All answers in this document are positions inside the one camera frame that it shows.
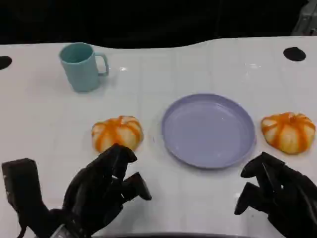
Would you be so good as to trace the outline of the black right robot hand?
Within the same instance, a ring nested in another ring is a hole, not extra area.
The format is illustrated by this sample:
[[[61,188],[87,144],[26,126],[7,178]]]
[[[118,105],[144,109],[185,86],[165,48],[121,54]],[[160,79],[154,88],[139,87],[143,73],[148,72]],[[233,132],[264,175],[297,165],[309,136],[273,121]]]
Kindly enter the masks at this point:
[[[255,177],[258,185],[245,184],[234,210],[236,215],[252,207],[266,213],[269,222],[286,238],[317,236],[317,187],[306,175],[262,152],[244,166],[241,177]]]

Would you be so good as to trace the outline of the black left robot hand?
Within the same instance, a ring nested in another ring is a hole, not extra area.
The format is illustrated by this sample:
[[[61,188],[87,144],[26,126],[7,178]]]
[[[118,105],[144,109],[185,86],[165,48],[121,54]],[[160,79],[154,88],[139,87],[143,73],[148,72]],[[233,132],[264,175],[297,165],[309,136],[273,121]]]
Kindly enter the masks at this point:
[[[139,172],[125,177],[128,164],[136,161],[130,148],[115,143],[72,179],[62,209],[72,215],[71,221],[82,237],[90,237],[110,224],[124,203],[136,197],[152,199]]]

